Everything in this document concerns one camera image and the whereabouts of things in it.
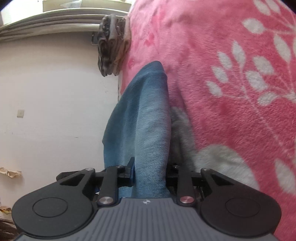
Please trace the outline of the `blue denim jeans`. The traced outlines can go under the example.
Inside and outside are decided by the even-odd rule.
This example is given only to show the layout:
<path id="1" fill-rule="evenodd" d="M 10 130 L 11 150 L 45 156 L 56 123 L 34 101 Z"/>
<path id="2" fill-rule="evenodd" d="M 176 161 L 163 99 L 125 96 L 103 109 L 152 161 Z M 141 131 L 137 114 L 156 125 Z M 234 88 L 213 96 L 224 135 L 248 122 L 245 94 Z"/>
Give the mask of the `blue denim jeans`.
<path id="1" fill-rule="evenodd" d="M 120 197 L 167 198 L 166 168 L 171 140 L 167 75 L 159 61 L 145 65 L 126 87 L 102 139 L 104 166 L 134 158 L 134 185 Z"/>

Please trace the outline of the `folded beige grey clothes stack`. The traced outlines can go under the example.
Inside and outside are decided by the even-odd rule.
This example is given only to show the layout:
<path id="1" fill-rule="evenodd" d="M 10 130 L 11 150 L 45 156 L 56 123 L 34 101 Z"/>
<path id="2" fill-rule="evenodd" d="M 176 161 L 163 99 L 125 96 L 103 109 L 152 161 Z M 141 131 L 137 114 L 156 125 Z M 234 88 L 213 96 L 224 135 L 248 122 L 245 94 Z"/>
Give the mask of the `folded beige grey clothes stack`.
<path id="1" fill-rule="evenodd" d="M 113 74 L 115 76 L 118 76 L 121 71 L 125 55 L 129 51 L 132 43 L 132 33 L 130 30 L 129 16 L 124 16 L 122 19 L 120 19 L 116 27 L 119 31 L 119 39 L 117 42 L 116 57 L 113 62 Z"/>

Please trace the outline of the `pink floral fleece blanket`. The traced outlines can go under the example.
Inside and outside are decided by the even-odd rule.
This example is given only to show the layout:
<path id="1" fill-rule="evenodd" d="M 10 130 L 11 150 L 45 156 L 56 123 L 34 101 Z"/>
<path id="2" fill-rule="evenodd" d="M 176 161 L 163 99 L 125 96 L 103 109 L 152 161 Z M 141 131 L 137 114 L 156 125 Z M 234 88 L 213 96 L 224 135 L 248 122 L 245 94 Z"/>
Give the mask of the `pink floral fleece blanket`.
<path id="1" fill-rule="evenodd" d="M 283 1 L 136 1 L 126 89 L 147 63 L 168 77 L 197 169 L 278 201 L 279 240 L 295 240 L 295 13 Z"/>

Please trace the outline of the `grey curtain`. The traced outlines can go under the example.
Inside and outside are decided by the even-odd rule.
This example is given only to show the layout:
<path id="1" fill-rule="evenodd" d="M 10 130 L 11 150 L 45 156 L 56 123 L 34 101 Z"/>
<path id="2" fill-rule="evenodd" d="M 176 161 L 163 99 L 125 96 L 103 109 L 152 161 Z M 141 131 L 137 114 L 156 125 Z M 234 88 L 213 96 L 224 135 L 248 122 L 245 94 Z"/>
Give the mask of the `grey curtain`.
<path id="1" fill-rule="evenodd" d="M 71 8 L 46 11 L 1 26 L 1 41 L 72 32 L 97 32 L 103 17 L 114 14 L 121 18 L 128 12 L 104 8 Z"/>

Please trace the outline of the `white blank wall plate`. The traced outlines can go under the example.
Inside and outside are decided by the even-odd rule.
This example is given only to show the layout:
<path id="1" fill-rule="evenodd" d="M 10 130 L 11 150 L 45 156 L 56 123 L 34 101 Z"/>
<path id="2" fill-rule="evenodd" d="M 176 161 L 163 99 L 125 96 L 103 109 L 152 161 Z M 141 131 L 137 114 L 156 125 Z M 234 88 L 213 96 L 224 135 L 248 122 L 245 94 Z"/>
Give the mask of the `white blank wall plate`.
<path id="1" fill-rule="evenodd" d="M 19 109 L 17 112 L 17 118 L 23 118 L 25 111 L 23 109 Z"/>

